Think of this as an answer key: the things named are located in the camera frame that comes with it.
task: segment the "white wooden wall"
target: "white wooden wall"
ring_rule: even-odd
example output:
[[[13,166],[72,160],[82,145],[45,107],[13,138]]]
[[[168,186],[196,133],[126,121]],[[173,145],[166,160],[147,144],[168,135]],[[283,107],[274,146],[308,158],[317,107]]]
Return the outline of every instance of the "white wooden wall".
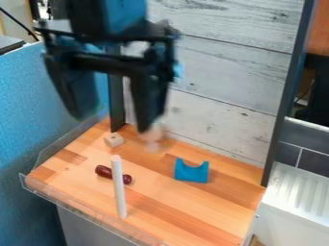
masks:
[[[184,86],[170,91],[176,137],[264,166],[303,0],[149,0],[183,34]]]

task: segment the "white cylinder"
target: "white cylinder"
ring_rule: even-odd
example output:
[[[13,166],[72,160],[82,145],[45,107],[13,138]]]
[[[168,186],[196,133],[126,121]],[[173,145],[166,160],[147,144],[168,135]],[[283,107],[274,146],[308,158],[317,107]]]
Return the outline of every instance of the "white cylinder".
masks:
[[[127,217],[126,196],[124,192],[121,157],[111,156],[111,168],[114,179],[116,209],[120,218]]]

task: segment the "red object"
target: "red object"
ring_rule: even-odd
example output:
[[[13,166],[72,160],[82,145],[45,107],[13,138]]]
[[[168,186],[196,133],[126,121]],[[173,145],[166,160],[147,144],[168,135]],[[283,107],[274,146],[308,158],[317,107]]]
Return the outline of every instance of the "red object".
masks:
[[[124,175],[123,175],[123,183],[124,183],[125,185],[129,185],[129,184],[131,184],[132,181],[133,181],[132,176],[130,176],[130,175],[128,175],[128,174],[124,174]]]
[[[105,166],[105,165],[97,165],[95,169],[95,173],[98,174],[99,176],[107,179],[112,179],[112,169]],[[125,185],[129,185],[132,183],[133,178],[129,174],[124,174],[123,175],[123,183]]]
[[[103,178],[112,179],[112,170],[105,165],[97,165],[95,172]]]

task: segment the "beige cube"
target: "beige cube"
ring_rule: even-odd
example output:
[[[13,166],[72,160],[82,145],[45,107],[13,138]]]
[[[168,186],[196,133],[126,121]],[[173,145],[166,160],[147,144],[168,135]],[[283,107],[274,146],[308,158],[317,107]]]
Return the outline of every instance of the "beige cube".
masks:
[[[124,143],[124,139],[119,133],[108,134],[104,137],[104,141],[111,148],[115,148]]]

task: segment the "blue foam piece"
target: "blue foam piece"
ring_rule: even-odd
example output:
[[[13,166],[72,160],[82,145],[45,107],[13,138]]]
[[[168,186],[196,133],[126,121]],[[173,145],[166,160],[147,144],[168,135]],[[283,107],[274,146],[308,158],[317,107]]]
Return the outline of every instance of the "blue foam piece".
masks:
[[[175,180],[196,183],[207,183],[209,180],[209,162],[204,161],[200,166],[193,167],[177,159],[175,164]]]

